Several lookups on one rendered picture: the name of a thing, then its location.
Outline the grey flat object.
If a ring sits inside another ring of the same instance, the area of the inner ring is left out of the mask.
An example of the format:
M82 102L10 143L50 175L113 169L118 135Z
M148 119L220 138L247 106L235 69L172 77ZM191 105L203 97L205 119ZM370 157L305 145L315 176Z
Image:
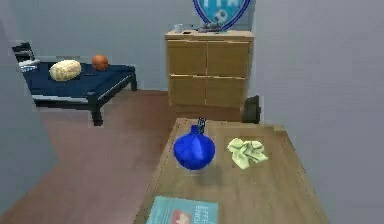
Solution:
M199 33L207 33L207 32L220 32L222 27L219 23L205 23L199 29Z

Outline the blue round vase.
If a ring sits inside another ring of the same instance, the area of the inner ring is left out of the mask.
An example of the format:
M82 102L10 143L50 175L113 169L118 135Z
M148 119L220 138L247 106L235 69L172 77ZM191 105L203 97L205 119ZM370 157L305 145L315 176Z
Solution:
M173 144L173 155L176 161L189 171L198 171L207 167L215 153L215 143L198 125L192 125L189 132L178 137Z

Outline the wooden chest of drawers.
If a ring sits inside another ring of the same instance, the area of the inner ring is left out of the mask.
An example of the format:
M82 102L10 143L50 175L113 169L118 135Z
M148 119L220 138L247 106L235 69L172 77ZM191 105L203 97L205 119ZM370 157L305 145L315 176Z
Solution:
M239 108L246 97L254 35L249 31L165 34L171 105Z

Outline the orange ball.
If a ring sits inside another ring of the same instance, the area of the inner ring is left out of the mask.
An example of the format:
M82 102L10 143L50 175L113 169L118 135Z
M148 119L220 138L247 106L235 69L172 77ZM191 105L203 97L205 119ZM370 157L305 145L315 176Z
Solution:
M106 70L109 67L109 61L105 55L98 54L92 57L91 59L92 66L96 70Z

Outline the dark bin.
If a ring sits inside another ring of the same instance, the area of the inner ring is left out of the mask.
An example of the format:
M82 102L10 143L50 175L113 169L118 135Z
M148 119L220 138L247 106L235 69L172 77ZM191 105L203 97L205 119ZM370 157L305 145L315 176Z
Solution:
M259 96L248 97L244 103L242 121L244 123L258 124L260 122L260 114Z

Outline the blue shield wall picture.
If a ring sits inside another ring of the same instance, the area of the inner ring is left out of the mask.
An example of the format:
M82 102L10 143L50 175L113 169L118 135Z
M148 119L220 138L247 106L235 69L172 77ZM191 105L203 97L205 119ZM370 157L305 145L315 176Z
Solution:
M226 30L243 16L251 0L192 0L192 2L204 23L219 24Z

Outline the wooden table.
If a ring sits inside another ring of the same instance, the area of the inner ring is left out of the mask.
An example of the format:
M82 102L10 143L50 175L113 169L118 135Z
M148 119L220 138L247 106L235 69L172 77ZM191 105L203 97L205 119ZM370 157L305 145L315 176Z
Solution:
M216 202L218 224L330 224L284 127L208 120L215 158L190 172L175 160L173 143L196 122L175 121L133 224L146 223L157 195ZM234 138L260 141L268 159L240 169L227 149Z

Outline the dark blue bed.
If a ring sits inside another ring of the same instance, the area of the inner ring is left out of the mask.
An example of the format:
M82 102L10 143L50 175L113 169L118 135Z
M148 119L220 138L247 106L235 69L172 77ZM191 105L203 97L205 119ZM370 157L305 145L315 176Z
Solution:
M110 65L104 71L81 63L81 73L68 81L56 81L49 74L53 62L38 62L31 46L24 42L12 47L20 65L33 69L22 71L37 107L88 110L93 124L103 124L101 108L128 84L137 90L136 70L129 65Z

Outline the cream pillow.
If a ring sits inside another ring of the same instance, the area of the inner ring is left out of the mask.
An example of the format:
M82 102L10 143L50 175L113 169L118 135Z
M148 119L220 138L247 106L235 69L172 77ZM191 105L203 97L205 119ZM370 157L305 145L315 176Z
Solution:
M62 60L51 66L50 76L55 81L69 81L82 71L81 64L76 60Z

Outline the light blue book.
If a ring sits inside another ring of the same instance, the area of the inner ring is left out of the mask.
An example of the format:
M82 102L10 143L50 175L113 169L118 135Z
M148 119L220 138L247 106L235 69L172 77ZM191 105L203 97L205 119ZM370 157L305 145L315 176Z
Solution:
M218 224L218 204L156 196L145 224Z

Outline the pale green crumpled cloth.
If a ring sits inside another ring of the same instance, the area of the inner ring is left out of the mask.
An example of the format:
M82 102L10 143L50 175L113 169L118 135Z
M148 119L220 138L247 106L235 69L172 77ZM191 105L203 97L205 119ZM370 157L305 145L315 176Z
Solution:
M242 170L249 168L251 161L260 163L268 160L264 145L257 140L234 138L228 143L227 149L232 154L232 161Z

